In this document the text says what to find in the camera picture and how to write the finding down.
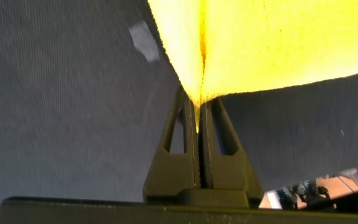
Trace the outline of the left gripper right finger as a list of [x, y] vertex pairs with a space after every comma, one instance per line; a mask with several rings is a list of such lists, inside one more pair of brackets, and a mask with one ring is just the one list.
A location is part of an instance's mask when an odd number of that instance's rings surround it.
[[215, 205], [258, 207], [264, 191], [219, 98], [201, 107], [202, 186]]

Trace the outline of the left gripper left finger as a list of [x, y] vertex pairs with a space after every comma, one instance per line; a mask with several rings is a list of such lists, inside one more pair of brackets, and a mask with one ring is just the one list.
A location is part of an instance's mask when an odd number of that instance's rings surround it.
[[[177, 118], [183, 121], [183, 154], [170, 152]], [[143, 186], [145, 202], [176, 202], [178, 195], [201, 187], [194, 106], [179, 87]]]

